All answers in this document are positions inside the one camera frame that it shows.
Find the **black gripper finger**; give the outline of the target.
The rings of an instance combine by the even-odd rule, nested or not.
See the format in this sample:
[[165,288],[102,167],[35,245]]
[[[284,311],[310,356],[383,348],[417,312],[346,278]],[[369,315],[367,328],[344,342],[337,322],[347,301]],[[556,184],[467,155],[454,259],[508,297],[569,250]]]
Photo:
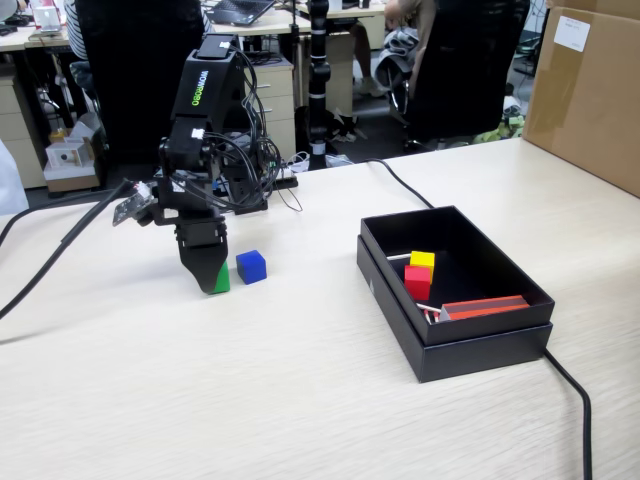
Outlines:
[[204,294],[227,291],[227,245],[179,247],[183,266],[192,274]]

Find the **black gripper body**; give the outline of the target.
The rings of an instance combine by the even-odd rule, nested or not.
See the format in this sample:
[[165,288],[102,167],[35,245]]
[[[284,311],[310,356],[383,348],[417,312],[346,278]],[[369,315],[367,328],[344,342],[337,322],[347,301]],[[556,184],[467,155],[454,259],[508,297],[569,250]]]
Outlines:
[[152,188],[152,219],[158,226],[174,226],[179,245],[196,249],[227,242],[221,204],[207,183],[179,172],[159,175]]

